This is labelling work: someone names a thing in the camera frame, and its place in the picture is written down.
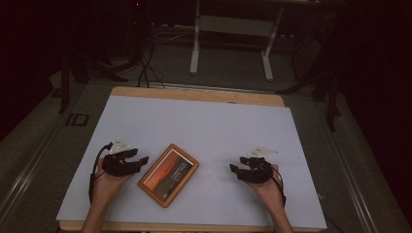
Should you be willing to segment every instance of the floor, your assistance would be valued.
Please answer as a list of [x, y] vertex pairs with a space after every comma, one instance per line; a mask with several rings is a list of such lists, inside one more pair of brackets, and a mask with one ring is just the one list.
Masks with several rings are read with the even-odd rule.
[[[286, 38], [277, 40], [270, 55], [275, 80], [269, 83], [264, 79], [259, 50], [207, 41], [200, 49], [198, 73], [191, 75], [190, 34], [171, 40], [179, 33], [182, 31], [154, 37], [156, 43], [148, 68], [151, 87], [163, 87], [157, 80], [161, 79], [166, 88], [275, 94], [275, 90], [296, 83], [292, 47], [282, 50], [282, 45], [290, 45]], [[311, 62], [305, 54], [298, 59]], [[65, 114], [58, 114], [59, 98], [49, 96], [1, 142], [0, 232], [56, 231], [56, 214], [111, 89], [116, 85], [136, 85], [141, 70], [136, 67], [121, 74], [129, 79], [128, 83], [111, 82], [94, 73], [88, 84], [72, 82], [71, 105]], [[57, 73], [51, 80], [58, 83], [59, 76]], [[326, 216], [327, 230], [322, 232], [412, 232], [345, 103], [345, 96], [338, 96], [340, 116], [335, 118], [336, 132], [331, 132], [325, 120], [326, 101], [314, 102], [312, 90], [313, 86], [308, 86], [282, 97], [292, 110]], [[88, 115], [87, 125], [67, 125], [70, 114]], [[20, 192], [13, 189], [16, 186], [21, 187]]]

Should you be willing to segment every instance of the person's right hand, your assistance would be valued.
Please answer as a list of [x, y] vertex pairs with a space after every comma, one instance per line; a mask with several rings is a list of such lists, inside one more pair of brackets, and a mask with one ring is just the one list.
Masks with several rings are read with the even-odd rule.
[[[272, 168], [279, 171], [279, 166], [276, 164], [272, 164]], [[273, 179], [275, 179], [280, 186], [283, 186], [283, 181], [279, 179], [277, 172], [273, 173]], [[271, 179], [265, 183], [247, 184], [254, 190], [272, 217], [274, 231], [277, 233], [292, 233], [293, 229], [284, 209], [283, 194], [281, 190], [279, 190], [278, 185]]]
[[[276, 171], [279, 171], [279, 166], [272, 164], [272, 168]], [[279, 179], [278, 173], [273, 172], [273, 178], [283, 186], [282, 181]], [[278, 211], [284, 208], [282, 192], [279, 190], [279, 187], [270, 179], [265, 183], [247, 183], [254, 192], [257, 194], [257, 197], [264, 204], [269, 212]]]

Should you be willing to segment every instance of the human hand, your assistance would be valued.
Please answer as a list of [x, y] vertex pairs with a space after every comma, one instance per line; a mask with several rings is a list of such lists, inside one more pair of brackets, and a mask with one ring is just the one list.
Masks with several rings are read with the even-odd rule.
[[[272, 168], [276, 171], [273, 173], [273, 179], [283, 188], [283, 181], [279, 178], [279, 166], [272, 164]], [[284, 209], [283, 193], [271, 179], [265, 183], [247, 183], [257, 197], [264, 204], [267, 211], [270, 213], [273, 221], [274, 232], [292, 233], [293, 229], [288, 220]]]
[[[279, 171], [279, 166], [276, 164], [272, 164], [272, 168], [276, 171]], [[279, 179], [279, 175], [277, 172], [273, 173], [273, 179], [280, 186], [283, 186], [283, 182]], [[284, 209], [283, 204], [283, 194], [279, 187], [270, 179], [265, 183], [246, 183], [249, 187], [251, 187], [254, 192], [257, 194], [257, 197], [269, 211], [269, 213], [276, 213], [280, 210]]]
[[124, 177], [114, 177], [106, 173], [103, 168], [103, 158], [100, 158], [97, 163], [97, 173], [94, 179], [92, 204], [108, 207], [110, 203], [116, 198], [121, 187], [133, 175]]

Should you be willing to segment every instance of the hand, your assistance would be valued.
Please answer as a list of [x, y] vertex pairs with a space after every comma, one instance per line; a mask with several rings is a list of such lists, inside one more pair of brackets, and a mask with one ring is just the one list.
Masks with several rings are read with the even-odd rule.
[[82, 233], [102, 232], [104, 218], [110, 203], [116, 198], [124, 183], [133, 176], [114, 177], [102, 169], [102, 164], [103, 158], [100, 158], [94, 179], [93, 198]]
[[[276, 164], [272, 164], [272, 168], [279, 171], [279, 166]], [[273, 173], [273, 179], [275, 179], [280, 186], [283, 186], [283, 181], [279, 179], [277, 172]], [[265, 183], [247, 184], [254, 190], [257, 197], [272, 217], [274, 232], [292, 233], [293, 229], [286, 215], [283, 204], [283, 195], [281, 190], [279, 190], [278, 185], [276, 185], [271, 179]]]
[[107, 174], [102, 169], [103, 158], [100, 158], [97, 163], [97, 173], [94, 180], [93, 199], [92, 203], [98, 205], [109, 206], [109, 204], [116, 198], [121, 187], [133, 175], [125, 177], [114, 177]]
[[[279, 171], [279, 166], [272, 164], [272, 168], [276, 171]], [[273, 179], [278, 182], [280, 186], [283, 186], [282, 181], [279, 179], [278, 173], [273, 173]], [[264, 204], [269, 212], [278, 211], [284, 208], [282, 192], [279, 190], [279, 187], [270, 179], [265, 183], [247, 183], [254, 192], [257, 194], [257, 197]]]

